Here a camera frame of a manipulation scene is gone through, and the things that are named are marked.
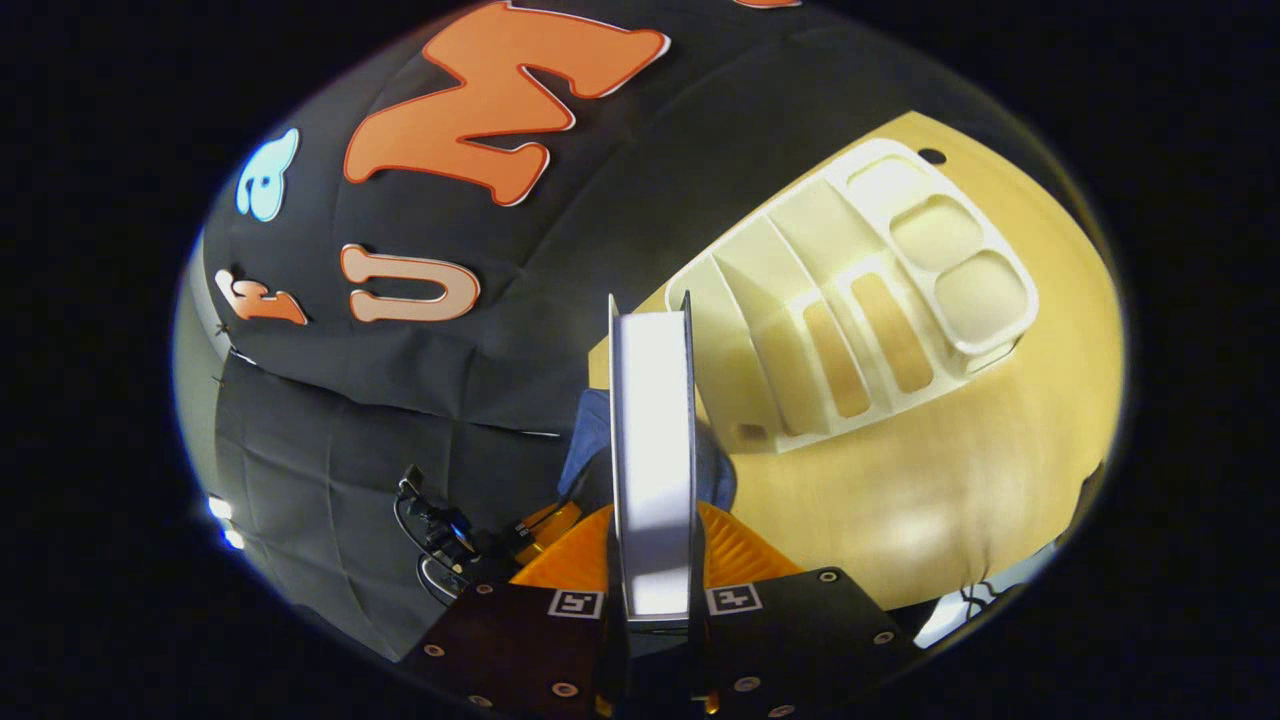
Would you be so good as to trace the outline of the blue schoolbag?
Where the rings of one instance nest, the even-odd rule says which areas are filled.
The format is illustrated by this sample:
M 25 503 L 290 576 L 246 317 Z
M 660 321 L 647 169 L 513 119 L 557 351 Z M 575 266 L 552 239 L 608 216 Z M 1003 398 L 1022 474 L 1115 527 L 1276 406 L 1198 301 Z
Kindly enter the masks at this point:
M 613 502 L 611 396 L 585 389 L 579 400 L 570 450 L 557 492 L 585 515 Z M 710 425 L 696 421 L 696 497 L 728 511 L 737 493 L 737 477 Z

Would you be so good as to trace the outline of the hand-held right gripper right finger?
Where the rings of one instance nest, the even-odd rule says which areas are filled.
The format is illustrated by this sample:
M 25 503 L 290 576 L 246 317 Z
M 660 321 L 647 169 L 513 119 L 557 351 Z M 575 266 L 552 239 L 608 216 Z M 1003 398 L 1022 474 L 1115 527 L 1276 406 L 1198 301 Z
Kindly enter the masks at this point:
M 708 717 L 829 717 L 922 664 L 909 630 L 844 569 L 801 569 L 700 503 L 701 618 L 691 638 Z

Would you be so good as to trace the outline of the white plastic bookshelf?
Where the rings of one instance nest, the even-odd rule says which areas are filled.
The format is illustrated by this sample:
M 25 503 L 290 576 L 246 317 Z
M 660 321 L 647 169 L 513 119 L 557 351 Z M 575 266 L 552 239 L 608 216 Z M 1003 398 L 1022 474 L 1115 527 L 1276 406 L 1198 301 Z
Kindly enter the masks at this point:
M 677 272 L 698 393 L 731 454 L 786 454 L 928 404 L 1000 363 L 1039 297 L 992 220 L 886 137 L 828 158 Z

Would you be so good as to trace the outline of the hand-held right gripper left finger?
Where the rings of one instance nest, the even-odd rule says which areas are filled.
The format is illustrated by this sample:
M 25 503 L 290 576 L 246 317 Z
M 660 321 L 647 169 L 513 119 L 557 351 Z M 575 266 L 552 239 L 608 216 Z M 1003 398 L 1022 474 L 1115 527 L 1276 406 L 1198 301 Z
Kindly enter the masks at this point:
M 628 628 L 614 505 L 581 519 L 509 582 L 479 582 L 399 669 L 479 717 L 618 717 Z

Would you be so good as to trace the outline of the grey cover book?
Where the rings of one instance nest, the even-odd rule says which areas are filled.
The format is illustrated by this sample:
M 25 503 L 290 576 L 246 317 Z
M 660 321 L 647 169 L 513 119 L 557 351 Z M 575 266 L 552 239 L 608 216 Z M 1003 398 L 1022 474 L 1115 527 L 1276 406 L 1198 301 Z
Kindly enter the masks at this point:
M 623 314 L 608 299 L 613 523 L 625 616 L 686 624 L 695 587 L 692 322 L 684 309 Z

